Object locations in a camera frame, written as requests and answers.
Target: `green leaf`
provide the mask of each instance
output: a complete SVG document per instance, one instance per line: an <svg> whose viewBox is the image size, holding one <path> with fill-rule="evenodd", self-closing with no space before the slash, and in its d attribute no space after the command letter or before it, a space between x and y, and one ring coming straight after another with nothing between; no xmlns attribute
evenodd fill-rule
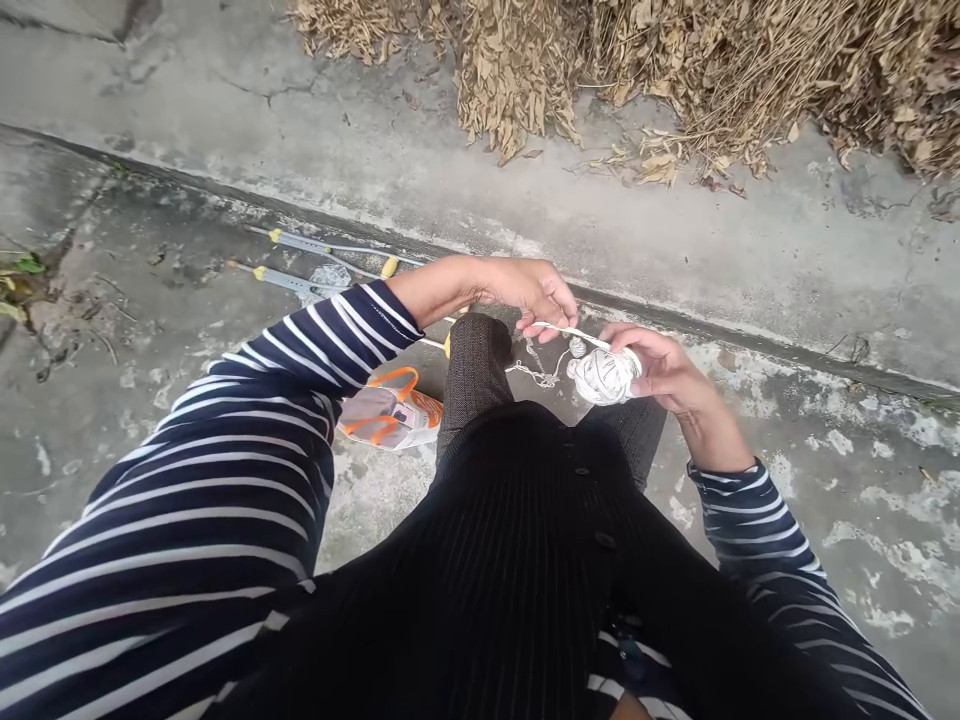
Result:
<svg viewBox="0 0 960 720"><path fill-rule="evenodd" d="M37 260L37 256L33 253L21 255L14 264L17 270L28 275L41 275L47 271L47 266Z"/></svg>

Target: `sleeve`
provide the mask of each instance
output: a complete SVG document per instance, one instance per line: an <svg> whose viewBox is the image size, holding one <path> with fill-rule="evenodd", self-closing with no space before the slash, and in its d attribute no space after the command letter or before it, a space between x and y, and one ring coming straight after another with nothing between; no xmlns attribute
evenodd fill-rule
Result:
<svg viewBox="0 0 960 720"><path fill-rule="evenodd" d="M831 666L871 718L929 718L840 606L810 543L760 461L743 473L688 466L720 572L800 650Z"/></svg>
<svg viewBox="0 0 960 720"><path fill-rule="evenodd" d="M0 717L199 716L312 592L340 401L419 337L377 281L215 362L0 598Z"/></svg>

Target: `gray pants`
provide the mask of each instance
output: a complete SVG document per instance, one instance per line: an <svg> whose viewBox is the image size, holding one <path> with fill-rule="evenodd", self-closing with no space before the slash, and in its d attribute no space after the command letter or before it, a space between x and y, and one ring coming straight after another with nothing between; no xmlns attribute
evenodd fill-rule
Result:
<svg viewBox="0 0 960 720"><path fill-rule="evenodd" d="M506 368L512 362L510 331L500 320L467 313L450 330L450 369L443 394L443 420L437 439L437 463L457 433L474 418L514 402ZM613 430L641 492L657 452L667 411L652 398L593 407L580 421Z"/></svg>

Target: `white yarn ball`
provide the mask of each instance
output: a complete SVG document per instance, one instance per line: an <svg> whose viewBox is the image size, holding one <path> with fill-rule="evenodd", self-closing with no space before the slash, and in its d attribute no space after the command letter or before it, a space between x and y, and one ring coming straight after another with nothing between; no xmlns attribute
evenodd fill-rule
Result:
<svg viewBox="0 0 960 720"><path fill-rule="evenodd" d="M577 392L594 405L626 402L633 397L630 384L642 374L640 358L630 348L619 354L597 348L567 365L567 377L576 383Z"/></svg>
<svg viewBox="0 0 960 720"><path fill-rule="evenodd" d="M583 338L579 338L576 335L570 336L569 347L570 354L578 360L587 354L587 344L583 341Z"/></svg>

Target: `yarn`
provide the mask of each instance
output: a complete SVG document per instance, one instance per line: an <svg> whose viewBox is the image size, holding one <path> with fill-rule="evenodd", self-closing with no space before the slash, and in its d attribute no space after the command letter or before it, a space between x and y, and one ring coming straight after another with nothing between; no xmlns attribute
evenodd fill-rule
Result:
<svg viewBox="0 0 960 720"><path fill-rule="evenodd" d="M550 388L556 386L560 382L560 363L563 362L564 356L570 352L569 350L564 350L563 355L557 360L557 369L553 371L552 375L548 375L545 372L538 372L537 370L531 370L526 365L517 360L513 365L507 368L507 372L513 370L519 370L524 372L530 377L533 378L533 381L537 384L538 387L542 387L544 390L549 390Z"/></svg>
<svg viewBox="0 0 960 720"><path fill-rule="evenodd" d="M587 354L587 344L583 341L583 338L576 335L570 338L570 354L577 360Z"/></svg>
<svg viewBox="0 0 960 720"><path fill-rule="evenodd" d="M620 354L597 348L567 365L567 377L574 381L577 392L594 405L616 405L629 400L633 397L630 385L642 372L640 358L630 348L624 348Z"/></svg>

